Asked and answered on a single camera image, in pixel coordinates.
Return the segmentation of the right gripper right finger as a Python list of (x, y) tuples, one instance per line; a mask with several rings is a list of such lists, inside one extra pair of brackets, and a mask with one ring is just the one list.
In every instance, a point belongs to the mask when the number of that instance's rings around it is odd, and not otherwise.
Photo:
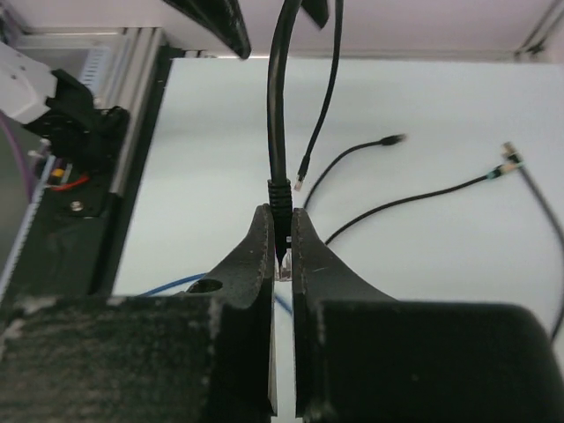
[(399, 301), (292, 218), (296, 414), (306, 422), (560, 422), (563, 378), (526, 308)]

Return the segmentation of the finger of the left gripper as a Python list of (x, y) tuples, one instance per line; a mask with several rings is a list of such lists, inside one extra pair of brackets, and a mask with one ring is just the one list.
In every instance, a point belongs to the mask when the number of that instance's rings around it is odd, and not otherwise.
[(325, 28), (330, 17), (328, 0), (303, 0), (301, 8), (308, 14), (318, 29)]
[(249, 58), (251, 44), (238, 1), (171, 0), (165, 4), (208, 30), (240, 59)]

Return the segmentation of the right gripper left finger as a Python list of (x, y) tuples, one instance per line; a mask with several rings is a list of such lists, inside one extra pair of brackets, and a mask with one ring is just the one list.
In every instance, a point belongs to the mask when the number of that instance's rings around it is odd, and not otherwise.
[(184, 293), (28, 297), (1, 314), (4, 422), (268, 422), (274, 224)]

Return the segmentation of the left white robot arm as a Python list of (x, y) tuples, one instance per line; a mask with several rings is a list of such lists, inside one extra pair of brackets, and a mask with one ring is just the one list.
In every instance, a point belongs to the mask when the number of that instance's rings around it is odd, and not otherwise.
[(3, 113), (33, 134), (47, 139), (51, 152), (86, 174), (123, 172), (121, 158), (129, 144), (129, 129), (137, 126), (148, 93), (148, 78), (156, 63), (161, 37), (149, 28), (141, 37), (144, 52), (140, 64), (131, 63), (125, 72), (135, 85), (129, 89), (128, 104), (97, 108), (93, 94), (62, 69), (53, 69), (20, 54), (7, 44), (1, 46), (1, 103), (22, 101), (31, 95), (23, 109), (3, 108)]

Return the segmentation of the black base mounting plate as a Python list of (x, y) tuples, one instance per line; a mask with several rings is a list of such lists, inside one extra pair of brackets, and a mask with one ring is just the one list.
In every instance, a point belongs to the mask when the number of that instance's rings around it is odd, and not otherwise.
[(129, 166), (116, 191), (111, 191), (105, 175), (81, 182), (72, 164), (49, 152), (36, 160), (30, 153), (41, 148), (40, 138), (7, 120), (34, 179), (46, 180), (10, 282), (1, 292), (3, 304), (27, 297), (112, 291), (163, 92), (179, 54), (164, 41), (158, 49)]

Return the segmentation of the aluminium frame rail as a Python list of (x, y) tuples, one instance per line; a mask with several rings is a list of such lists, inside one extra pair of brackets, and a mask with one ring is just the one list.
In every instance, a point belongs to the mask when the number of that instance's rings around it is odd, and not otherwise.
[(156, 27), (24, 34), (1, 45), (1, 118), (39, 137), (81, 182), (125, 178), (158, 49)]

